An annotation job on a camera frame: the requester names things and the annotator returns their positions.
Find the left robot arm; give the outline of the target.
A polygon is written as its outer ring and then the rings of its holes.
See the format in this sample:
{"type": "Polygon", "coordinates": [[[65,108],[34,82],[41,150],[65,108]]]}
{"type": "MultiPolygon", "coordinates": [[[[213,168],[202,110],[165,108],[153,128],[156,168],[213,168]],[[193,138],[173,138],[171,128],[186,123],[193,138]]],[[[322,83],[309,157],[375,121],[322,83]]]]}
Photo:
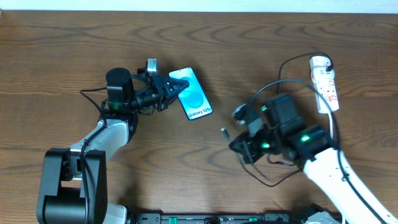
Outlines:
{"type": "Polygon", "coordinates": [[[44,157],[37,202],[39,223],[135,223],[132,212],[108,200],[106,163],[133,137],[140,114],[165,110],[188,88],[186,80],[156,70],[125,68],[106,74],[108,93],[96,109],[97,126],[67,148],[51,148],[44,157]]]}

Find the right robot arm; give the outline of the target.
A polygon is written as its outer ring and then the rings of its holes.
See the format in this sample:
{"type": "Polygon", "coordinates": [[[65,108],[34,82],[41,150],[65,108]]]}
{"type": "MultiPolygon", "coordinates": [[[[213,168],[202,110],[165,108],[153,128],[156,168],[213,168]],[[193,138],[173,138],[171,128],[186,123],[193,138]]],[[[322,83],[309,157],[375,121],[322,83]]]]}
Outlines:
{"type": "Polygon", "coordinates": [[[248,129],[229,147],[245,163],[253,164],[266,154],[281,154],[322,189],[349,223],[397,223],[356,175],[328,131],[305,124],[290,95],[270,98],[262,112],[266,123],[249,104],[233,112],[234,119],[248,129]]]}

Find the blue Galaxy smartphone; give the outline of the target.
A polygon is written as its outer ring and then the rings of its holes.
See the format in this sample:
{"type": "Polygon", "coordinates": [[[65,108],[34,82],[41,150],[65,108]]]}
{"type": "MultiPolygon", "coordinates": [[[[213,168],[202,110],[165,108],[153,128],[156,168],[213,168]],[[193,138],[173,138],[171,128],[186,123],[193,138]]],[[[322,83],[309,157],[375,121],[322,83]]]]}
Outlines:
{"type": "Polygon", "coordinates": [[[170,78],[186,80],[188,88],[178,94],[180,104],[189,121],[212,114],[213,108],[206,97],[192,67],[183,68],[169,73],[170,78]]]}

